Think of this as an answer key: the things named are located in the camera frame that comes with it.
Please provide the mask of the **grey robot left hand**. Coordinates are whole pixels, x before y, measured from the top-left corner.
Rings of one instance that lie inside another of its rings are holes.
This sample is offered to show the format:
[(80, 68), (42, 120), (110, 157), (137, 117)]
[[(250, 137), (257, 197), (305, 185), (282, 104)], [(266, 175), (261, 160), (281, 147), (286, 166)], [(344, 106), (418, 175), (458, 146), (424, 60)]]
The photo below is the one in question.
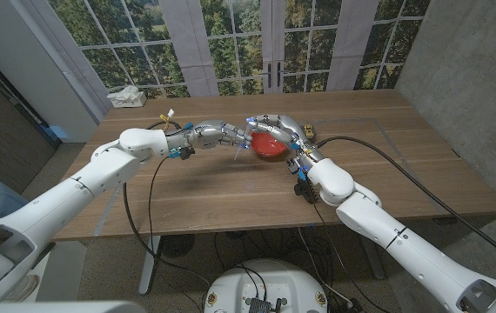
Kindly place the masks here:
[(249, 148), (252, 136), (223, 120), (206, 120), (197, 124), (187, 124), (181, 139), (184, 142), (183, 147), (194, 149), (211, 149), (218, 144)]

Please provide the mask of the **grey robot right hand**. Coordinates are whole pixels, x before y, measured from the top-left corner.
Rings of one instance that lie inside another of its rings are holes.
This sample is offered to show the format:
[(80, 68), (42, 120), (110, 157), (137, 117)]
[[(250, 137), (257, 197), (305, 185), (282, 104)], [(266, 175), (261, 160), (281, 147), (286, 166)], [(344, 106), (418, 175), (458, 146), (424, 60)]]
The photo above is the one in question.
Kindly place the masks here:
[(246, 119), (248, 128), (254, 132), (264, 132), (292, 149), (297, 159), (310, 167), (323, 160), (323, 155), (306, 136), (303, 128), (287, 115), (265, 114)]

